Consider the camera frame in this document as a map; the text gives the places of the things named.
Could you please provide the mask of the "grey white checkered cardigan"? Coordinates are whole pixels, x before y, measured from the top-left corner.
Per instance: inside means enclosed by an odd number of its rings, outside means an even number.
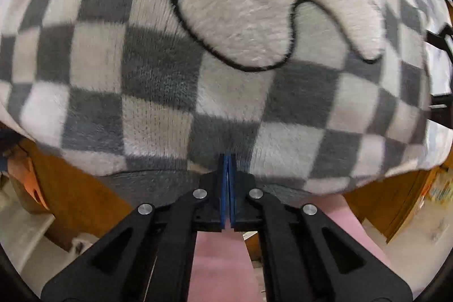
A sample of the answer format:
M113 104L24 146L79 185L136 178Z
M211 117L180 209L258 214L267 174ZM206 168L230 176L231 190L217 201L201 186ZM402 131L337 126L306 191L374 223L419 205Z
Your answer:
M441 0L1 0L1 122L131 202L221 154L291 202L430 169Z

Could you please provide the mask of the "pink trousers of operator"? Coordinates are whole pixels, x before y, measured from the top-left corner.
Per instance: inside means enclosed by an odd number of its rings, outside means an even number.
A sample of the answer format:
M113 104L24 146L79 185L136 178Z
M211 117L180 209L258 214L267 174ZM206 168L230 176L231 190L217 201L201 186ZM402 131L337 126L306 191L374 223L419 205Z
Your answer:
M386 266L390 260L367 235L341 195L304 198L292 203L301 207L310 202L355 238ZM262 301L262 294L243 235L227 229L221 233L199 232L191 271L188 301Z

